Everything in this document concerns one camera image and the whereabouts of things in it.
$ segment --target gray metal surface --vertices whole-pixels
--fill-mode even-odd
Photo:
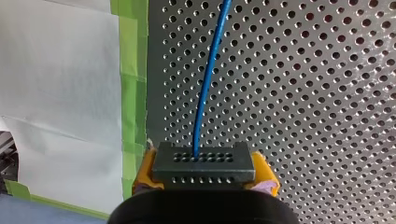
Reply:
[[[191,145],[219,3],[150,1],[156,144]],[[259,149],[302,223],[394,223],[395,16],[391,0],[233,0],[201,143]]]
[[[167,189],[241,189],[254,180],[248,144],[202,147],[197,158],[191,147],[172,147],[162,142],[152,166],[154,180]]]

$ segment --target green tape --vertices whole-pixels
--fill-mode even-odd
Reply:
[[[146,145],[146,98],[149,0],[110,0],[111,13],[119,15],[122,119],[123,198],[132,186]]]
[[[77,212],[77,213],[87,215],[90,217],[98,217],[101,219],[108,219],[108,217],[109,217],[109,215],[106,213],[96,212],[91,209],[74,206],[74,205],[68,204],[68,203],[61,203],[61,202],[58,202],[55,200],[51,200],[48,198],[43,198],[41,196],[30,194],[29,188],[27,188],[23,184],[18,183],[16,181],[6,180],[6,179],[4,181],[6,182],[6,188],[7,188],[8,194],[11,194],[12,196],[14,196],[16,198],[20,198],[20,199],[24,199],[24,200],[36,202],[36,203],[47,204],[47,205],[50,205],[53,207],[66,209],[66,210]]]
[[[106,213],[101,213],[101,212],[97,212],[97,211],[93,211],[91,209],[87,209],[87,208],[83,208],[83,207],[78,207],[78,206],[74,206],[72,204],[69,203],[61,203],[58,201],[54,201],[51,199],[47,199],[47,198],[43,198],[37,195],[32,194],[31,195],[31,201],[32,202],[36,202],[36,203],[43,203],[46,205],[50,205],[50,206],[54,206],[57,208],[61,208],[61,209],[65,209],[65,210],[69,210],[72,212],[77,212],[86,216],[90,216],[90,217],[97,217],[97,218],[101,218],[101,219],[108,219],[109,214]]]
[[[119,0],[110,0],[111,14],[119,15]]]
[[[138,36],[149,35],[149,0],[110,0],[111,13],[137,20]]]
[[[122,178],[134,179],[136,177],[136,156],[134,153],[122,152]]]
[[[146,147],[137,143],[123,142],[123,151],[134,153],[136,156],[143,156]]]
[[[6,188],[9,194],[16,198],[30,201],[30,192],[26,186],[12,180],[5,179],[4,182],[6,183]]]
[[[124,200],[131,198],[133,185],[134,181],[132,179],[122,179],[122,197]]]

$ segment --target hole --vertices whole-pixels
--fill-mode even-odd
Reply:
[[[369,7],[376,7],[378,6],[378,0],[370,0]]]
[[[293,19],[295,16],[296,16],[296,13],[295,13],[294,11],[290,11],[290,12],[288,13],[289,19]]]
[[[260,13],[260,8],[259,7],[254,7],[251,12],[253,13],[253,15],[257,15]]]
[[[177,21],[176,16],[171,16],[171,17],[169,17],[169,21],[170,21],[170,22],[175,22],[175,21]]]
[[[331,22],[331,21],[332,21],[332,15],[326,15],[326,16],[324,17],[324,21],[325,21],[325,22]]]
[[[271,9],[270,11],[270,16],[274,17],[277,14],[277,10],[276,9]]]
[[[396,9],[396,2],[391,2],[391,3],[389,4],[389,8],[390,8],[391,10],[395,10],[395,9]]]
[[[202,9],[207,9],[209,7],[209,4],[207,3],[207,2],[203,2],[202,4],[201,4],[201,8]]]
[[[249,27],[249,31],[250,32],[256,32],[256,30],[257,30],[257,26],[256,25],[251,25],[250,27]]]
[[[384,21],[384,22],[382,22],[381,27],[382,27],[383,29],[388,29],[388,28],[390,27],[390,21]]]
[[[358,37],[357,39],[356,39],[356,44],[357,45],[361,45],[361,44],[363,44],[364,43],[364,38],[363,37]]]
[[[359,0],[349,0],[349,4],[351,6],[356,6],[356,4],[358,4]]]
[[[305,19],[308,21],[312,21],[314,19],[314,13],[308,13],[305,15]]]
[[[187,0],[186,1],[186,7],[192,7],[192,1],[191,0]]]
[[[343,23],[344,23],[345,25],[348,25],[348,24],[350,24],[351,22],[352,22],[352,19],[351,19],[350,17],[345,17],[344,20],[343,20]]]
[[[371,24],[371,21],[370,21],[369,19],[366,19],[366,20],[364,20],[361,24],[362,24],[363,26],[369,26],[369,25]]]
[[[241,12],[242,11],[242,7],[241,6],[236,6],[235,7],[235,12],[236,13],[239,13],[239,12]]]

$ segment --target white sheet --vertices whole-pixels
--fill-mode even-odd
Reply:
[[[0,0],[0,116],[31,193],[111,213],[122,201],[118,18]]]
[[[0,132],[9,132],[7,125],[4,123],[3,117],[0,116]]]
[[[121,149],[118,18],[0,1],[0,116]]]
[[[19,151],[18,181],[30,193],[110,214],[122,202],[119,148],[61,136],[5,118]]]
[[[46,0],[50,2],[57,2],[73,7],[85,7],[95,10],[111,12],[110,0]]]

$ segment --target green masking tape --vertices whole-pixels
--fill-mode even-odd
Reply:
[[[111,0],[120,22],[122,190],[124,200],[143,160],[146,145],[146,98],[149,0]]]

